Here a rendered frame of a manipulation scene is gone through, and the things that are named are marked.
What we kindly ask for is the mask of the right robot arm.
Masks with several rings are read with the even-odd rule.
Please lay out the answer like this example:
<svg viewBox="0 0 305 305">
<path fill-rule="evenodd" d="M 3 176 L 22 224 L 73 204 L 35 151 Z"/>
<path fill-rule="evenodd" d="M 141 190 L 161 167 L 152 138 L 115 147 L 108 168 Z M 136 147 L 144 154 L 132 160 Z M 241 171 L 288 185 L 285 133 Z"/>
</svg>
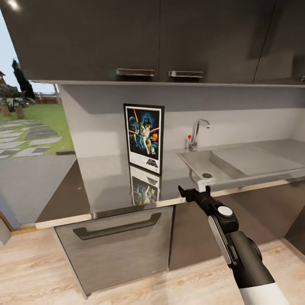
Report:
<svg viewBox="0 0 305 305">
<path fill-rule="evenodd" d="M 257 244 L 243 231 L 238 231 L 239 223 L 233 210 L 210 196 L 210 185 L 215 183 L 212 177 L 196 181 L 198 188 L 184 190 L 178 185 L 178 189 L 182 198 L 188 203 L 195 201 L 208 216 L 222 256 L 233 270 L 244 305 L 290 305 L 262 263 Z"/>
</svg>

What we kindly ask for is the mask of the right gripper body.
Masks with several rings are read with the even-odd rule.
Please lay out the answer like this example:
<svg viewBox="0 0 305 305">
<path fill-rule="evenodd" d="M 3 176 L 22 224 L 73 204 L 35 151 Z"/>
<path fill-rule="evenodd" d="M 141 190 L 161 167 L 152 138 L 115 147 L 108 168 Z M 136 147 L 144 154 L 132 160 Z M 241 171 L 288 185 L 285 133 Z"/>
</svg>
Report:
<svg viewBox="0 0 305 305">
<path fill-rule="evenodd" d="M 195 201 L 199 205 L 199 207 L 201 207 L 201 203 L 205 198 L 212 198 L 210 196 L 210 193 L 211 193 L 210 186 L 209 185 L 205 186 L 205 188 L 206 188 L 206 191 L 201 192 L 201 193 L 195 189 L 186 190 L 186 201 L 188 203 Z"/>
</svg>

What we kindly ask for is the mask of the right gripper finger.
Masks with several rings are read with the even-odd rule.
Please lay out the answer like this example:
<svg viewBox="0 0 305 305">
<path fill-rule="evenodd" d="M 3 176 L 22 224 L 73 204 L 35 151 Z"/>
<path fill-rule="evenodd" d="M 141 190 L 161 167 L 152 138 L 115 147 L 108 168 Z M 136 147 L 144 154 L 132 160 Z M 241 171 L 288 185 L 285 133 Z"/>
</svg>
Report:
<svg viewBox="0 0 305 305">
<path fill-rule="evenodd" d="M 180 185 L 178 185 L 178 189 L 180 191 L 181 197 L 186 197 L 186 191 Z"/>
</svg>

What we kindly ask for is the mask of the poster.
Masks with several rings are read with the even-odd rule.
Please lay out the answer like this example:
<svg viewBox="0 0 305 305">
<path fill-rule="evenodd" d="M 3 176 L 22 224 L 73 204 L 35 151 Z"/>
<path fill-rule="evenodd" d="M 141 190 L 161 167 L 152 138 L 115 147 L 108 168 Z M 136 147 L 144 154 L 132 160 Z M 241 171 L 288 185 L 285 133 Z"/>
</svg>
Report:
<svg viewBox="0 0 305 305">
<path fill-rule="evenodd" d="M 123 105 L 128 163 L 162 176 L 164 105 Z"/>
</svg>

